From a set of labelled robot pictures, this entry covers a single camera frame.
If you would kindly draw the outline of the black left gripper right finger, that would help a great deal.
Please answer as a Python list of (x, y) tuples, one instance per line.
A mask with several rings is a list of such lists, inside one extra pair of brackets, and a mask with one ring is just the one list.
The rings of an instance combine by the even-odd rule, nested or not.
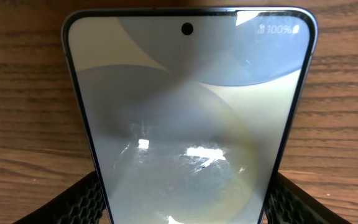
[(268, 224), (350, 224), (278, 173), (264, 205)]

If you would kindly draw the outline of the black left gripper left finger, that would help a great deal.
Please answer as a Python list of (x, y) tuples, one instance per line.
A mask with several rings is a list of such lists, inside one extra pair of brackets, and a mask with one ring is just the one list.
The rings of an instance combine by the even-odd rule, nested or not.
[(105, 209), (100, 181), (92, 171), (14, 224), (98, 224)]

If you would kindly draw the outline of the blue Samsung Galaxy smartphone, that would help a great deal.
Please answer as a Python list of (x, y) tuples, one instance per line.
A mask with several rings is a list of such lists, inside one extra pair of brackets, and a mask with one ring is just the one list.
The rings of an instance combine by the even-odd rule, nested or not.
[(260, 223), (316, 48), (300, 7), (88, 9), (62, 45), (111, 223)]

